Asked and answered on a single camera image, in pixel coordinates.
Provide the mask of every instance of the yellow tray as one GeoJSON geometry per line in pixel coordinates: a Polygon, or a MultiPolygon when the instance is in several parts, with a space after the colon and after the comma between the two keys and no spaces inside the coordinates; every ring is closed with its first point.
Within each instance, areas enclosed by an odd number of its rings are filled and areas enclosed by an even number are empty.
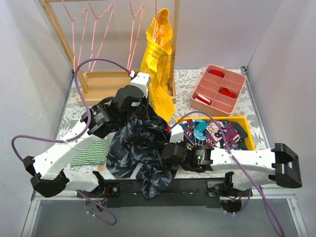
{"type": "MultiPolygon", "coordinates": [[[[186,121],[188,119],[206,119],[206,120],[210,120],[209,117],[185,117],[184,119],[182,119],[182,121],[186,121]]],[[[246,147],[248,148],[248,150],[250,151],[254,151],[255,148],[255,144],[253,143],[252,140],[252,136],[251,136],[251,132],[250,132],[250,127],[248,124],[248,121],[245,117],[214,117],[215,120],[228,120],[230,122],[238,122],[241,127],[246,131],[246,133],[248,134],[248,137],[245,138],[245,144],[246,147]]]]}

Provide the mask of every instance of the wooden rack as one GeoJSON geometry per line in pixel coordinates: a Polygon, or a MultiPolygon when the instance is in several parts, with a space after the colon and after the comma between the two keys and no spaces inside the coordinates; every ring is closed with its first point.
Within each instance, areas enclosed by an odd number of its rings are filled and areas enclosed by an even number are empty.
{"type": "MultiPolygon", "coordinates": [[[[64,0],[68,1],[86,1],[86,0],[64,0]]],[[[60,25],[60,22],[53,10],[51,2],[62,2],[62,0],[39,0],[44,12],[47,15],[54,31],[56,32],[61,45],[66,53],[69,62],[72,64],[75,54],[67,40],[67,37],[60,25]]],[[[170,64],[170,81],[168,94],[171,96],[173,103],[176,102],[176,90],[174,81],[174,60],[176,52],[176,41],[178,32],[180,0],[174,0],[174,22],[173,22],[173,39],[172,54],[170,64]]],[[[124,71],[95,71],[95,72],[78,72],[78,79],[81,83],[81,90],[88,105],[92,106],[100,102],[103,98],[115,96],[118,89],[130,84],[130,77],[124,71]]]]}

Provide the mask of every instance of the yellow raincoat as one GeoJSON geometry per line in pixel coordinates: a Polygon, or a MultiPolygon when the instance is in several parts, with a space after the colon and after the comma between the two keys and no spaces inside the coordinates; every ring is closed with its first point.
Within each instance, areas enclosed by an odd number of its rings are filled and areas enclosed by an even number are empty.
{"type": "Polygon", "coordinates": [[[153,18],[146,31],[147,47],[140,67],[141,72],[149,73],[149,101],[154,111],[167,122],[174,114],[174,105],[168,95],[170,77],[170,55],[172,53],[172,27],[169,11],[164,8],[153,18]]]}

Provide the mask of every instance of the pink divided organizer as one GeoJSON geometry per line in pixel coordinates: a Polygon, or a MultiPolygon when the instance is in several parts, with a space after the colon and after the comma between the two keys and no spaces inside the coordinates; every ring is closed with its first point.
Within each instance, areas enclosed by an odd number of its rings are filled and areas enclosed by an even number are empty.
{"type": "Polygon", "coordinates": [[[213,116],[229,116],[235,109],[245,82],[246,77],[242,74],[234,73],[215,65],[208,65],[191,95],[191,105],[193,108],[202,110],[213,116]],[[221,78],[213,75],[209,73],[209,70],[221,71],[224,73],[224,77],[221,78]],[[231,98],[219,93],[222,88],[228,89],[236,97],[231,98]],[[198,100],[198,95],[206,97],[210,100],[210,104],[198,100]]]}

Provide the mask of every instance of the folded green cloth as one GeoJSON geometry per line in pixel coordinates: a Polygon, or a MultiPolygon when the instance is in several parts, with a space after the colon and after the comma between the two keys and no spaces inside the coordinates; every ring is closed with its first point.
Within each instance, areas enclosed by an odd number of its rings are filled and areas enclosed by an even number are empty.
{"type": "MultiPolygon", "coordinates": [[[[78,120],[71,121],[71,128],[73,128],[78,120]]],[[[76,156],[71,162],[70,165],[82,165],[82,164],[101,164],[104,165],[105,157],[109,152],[109,140],[103,138],[97,143],[92,144],[76,156]]]]}

